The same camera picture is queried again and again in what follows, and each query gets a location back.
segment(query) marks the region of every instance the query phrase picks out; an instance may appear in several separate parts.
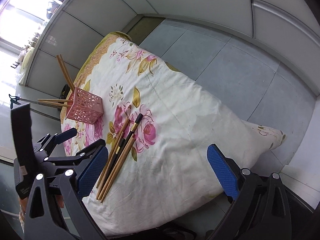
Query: white fabric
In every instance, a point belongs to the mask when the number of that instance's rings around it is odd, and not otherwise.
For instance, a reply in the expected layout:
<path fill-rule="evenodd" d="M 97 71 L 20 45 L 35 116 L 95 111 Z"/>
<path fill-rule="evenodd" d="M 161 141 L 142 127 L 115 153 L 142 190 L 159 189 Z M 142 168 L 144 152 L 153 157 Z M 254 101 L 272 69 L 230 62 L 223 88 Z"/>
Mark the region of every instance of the white fabric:
<path fill-rule="evenodd" d="M 218 98 L 168 66 L 173 69 L 162 59 L 117 38 L 85 80 L 86 84 L 90 80 L 90 92 L 102 97 L 102 122 L 97 127 L 69 119 L 62 124 L 62 130 L 77 127 L 78 132 L 92 140 L 99 137 L 102 129 L 102 137 L 110 142 L 107 139 L 113 130 L 110 122 L 116 126 L 115 120 L 119 120 L 115 117 L 117 106 L 119 109 L 131 104 L 131 114 L 140 111 L 145 114 L 150 110 L 147 115 L 152 120 L 146 117 L 137 136 L 143 141 L 143 151 L 137 154 L 137 161 L 128 155 L 102 204 L 96 200 L 96 187 L 83 199 L 106 235 L 157 227 L 220 194 L 221 185 L 206 157 L 210 144 L 215 143 L 240 168 L 251 168 L 260 154 L 278 147 L 285 138 L 279 130 L 240 120 Z M 133 96 L 135 88 L 140 94 L 138 101 L 137 92 L 136 100 Z M 121 114 L 123 122 L 125 111 Z M 152 126 L 146 122 L 154 126 L 155 138 L 150 132 Z M 79 135 L 70 140 L 73 155 L 84 146 L 85 140 Z"/>

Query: floor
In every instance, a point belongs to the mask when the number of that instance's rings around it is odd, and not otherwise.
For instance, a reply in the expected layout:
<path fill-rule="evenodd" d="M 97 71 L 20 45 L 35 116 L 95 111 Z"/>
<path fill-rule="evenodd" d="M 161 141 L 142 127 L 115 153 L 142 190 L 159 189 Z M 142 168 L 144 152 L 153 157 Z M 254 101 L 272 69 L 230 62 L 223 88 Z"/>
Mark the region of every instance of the floor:
<path fill-rule="evenodd" d="M 316 97 L 287 66 L 231 34 L 169 19 L 140 47 L 195 80 L 242 120 L 287 134 L 283 145 L 260 156 L 253 172 L 269 176 L 290 162 L 308 128 Z M 220 195 L 176 222 L 196 231 L 201 239 L 217 226 L 228 207 L 226 197 Z"/>

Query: perforated pink container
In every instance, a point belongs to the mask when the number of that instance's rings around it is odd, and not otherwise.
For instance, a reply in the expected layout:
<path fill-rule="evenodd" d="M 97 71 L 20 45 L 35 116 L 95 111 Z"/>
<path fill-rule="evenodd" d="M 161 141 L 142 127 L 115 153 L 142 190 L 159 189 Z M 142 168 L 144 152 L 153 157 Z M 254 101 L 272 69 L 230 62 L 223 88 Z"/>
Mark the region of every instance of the perforated pink container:
<path fill-rule="evenodd" d="M 76 87 L 75 93 L 69 97 L 73 100 L 67 109 L 66 119 L 94 124 L 103 115 L 102 98 Z"/>

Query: blue gripper pad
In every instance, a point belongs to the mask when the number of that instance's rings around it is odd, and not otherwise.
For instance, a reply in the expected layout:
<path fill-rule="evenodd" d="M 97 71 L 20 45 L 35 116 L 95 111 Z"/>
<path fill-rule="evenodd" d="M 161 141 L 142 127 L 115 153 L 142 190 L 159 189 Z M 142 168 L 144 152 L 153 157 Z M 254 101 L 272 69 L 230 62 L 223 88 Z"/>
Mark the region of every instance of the blue gripper pad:
<path fill-rule="evenodd" d="M 214 145 L 210 145 L 207 158 L 226 195 L 236 200 L 239 195 L 237 179 L 225 162 L 224 156 L 221 156 Z"/>
<path fill-rule="evenodd" d="M 80 199 L 89 196 L 94 184 L 98 180 L 106 162 L 108 160 L 108 150 L 102 147 L 94 156 L 87 168 L 82 172 L 77 181 L 78 196 Z"/>

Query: white label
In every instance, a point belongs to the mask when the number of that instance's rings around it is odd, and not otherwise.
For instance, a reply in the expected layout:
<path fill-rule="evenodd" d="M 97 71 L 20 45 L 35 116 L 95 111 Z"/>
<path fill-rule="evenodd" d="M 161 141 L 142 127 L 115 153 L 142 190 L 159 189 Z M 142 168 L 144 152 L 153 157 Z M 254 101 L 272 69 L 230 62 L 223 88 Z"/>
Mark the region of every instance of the white label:
<path fill-rule="evenodd" d="M 28 174 L 25 166 L 20 166 L 20 172 L 23 176 Z"/>

